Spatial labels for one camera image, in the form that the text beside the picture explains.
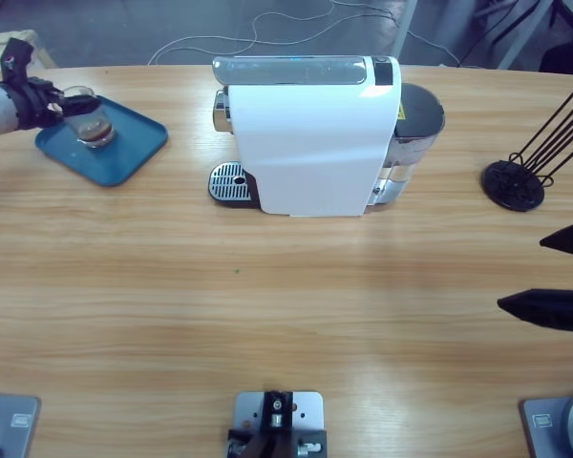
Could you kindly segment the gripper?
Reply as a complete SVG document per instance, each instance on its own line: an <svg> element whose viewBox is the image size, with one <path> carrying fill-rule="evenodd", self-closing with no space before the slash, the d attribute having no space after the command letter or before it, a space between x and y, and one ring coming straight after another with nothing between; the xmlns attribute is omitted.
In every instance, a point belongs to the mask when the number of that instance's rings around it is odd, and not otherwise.
<svg viewBox="0 0 573 458"><path fill-rule="evenodd" d="M51 81L30 77L25 81L10 81L9 94L16 110L17 129L50 128L61 123L64 117L88 115L101 106L98 97L78 94L64 98ZM52 108L56 105L61 112Z"/></svg>

